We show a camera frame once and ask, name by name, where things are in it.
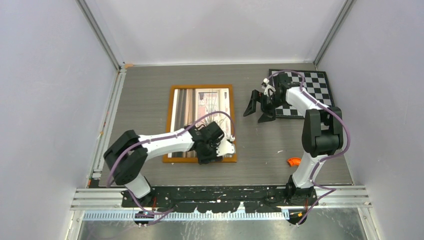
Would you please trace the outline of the wooden picture frame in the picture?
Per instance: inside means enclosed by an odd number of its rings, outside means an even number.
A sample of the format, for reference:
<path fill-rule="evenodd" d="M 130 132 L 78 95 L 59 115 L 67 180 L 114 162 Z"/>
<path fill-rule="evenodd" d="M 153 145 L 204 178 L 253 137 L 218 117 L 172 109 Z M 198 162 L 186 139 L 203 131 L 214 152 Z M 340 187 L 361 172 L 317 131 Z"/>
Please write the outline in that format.
<path fill-rule="evenodd" d="M 174 132 L 205 117 L 197 127 L 216 122 L 225 135 L 235 135 L 234 93 L 231 84 L 173 85 L 170 89 L 166 131 Z"/>

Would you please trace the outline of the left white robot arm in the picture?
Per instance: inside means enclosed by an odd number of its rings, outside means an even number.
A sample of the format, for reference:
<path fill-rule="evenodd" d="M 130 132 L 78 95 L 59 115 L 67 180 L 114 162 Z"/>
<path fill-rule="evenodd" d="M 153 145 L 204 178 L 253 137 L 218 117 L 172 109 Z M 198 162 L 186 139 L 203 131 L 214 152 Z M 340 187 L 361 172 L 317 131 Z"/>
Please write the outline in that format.
<path fill-rule="evenodd" d="M 234 140 L 215 121 L 208 125 L 186 125 L 158 135 L 138 135 L 134 130 L 127 130 L 103 154 L 109 168 L 106 184 L 125 186 L 136 203 L 148 207 L 154 199 L 152 187 L 141 173 L 147 161 L 167 154 L 194 151 L 200 165 L 221 162 L 225 156 L 235 154 Z"/>

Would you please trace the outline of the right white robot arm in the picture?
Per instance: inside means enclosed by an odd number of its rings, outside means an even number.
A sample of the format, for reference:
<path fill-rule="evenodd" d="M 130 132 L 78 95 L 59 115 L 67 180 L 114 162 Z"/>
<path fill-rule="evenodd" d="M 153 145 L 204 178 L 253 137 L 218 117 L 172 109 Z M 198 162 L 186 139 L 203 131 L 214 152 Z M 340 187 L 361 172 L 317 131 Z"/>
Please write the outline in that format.
<path fill-rule="evenodd" d="M 304 153 L 297 170 L 289 177 L 282 196 L 287 203 L 308 204 L 314 195 L 315 179 L 325 161 L 344 144 L 342 111 L 322 103 L 308 92 L 306 75 L 294 70 L 272 73 L 262 83 L 262 91 L 252 90 L 243 115 L 256 112 L 260 104 L 262 115 L 258 122 L 274 121 L 277 108 L 293 107 L 304 118 L 301 144 Z"/>

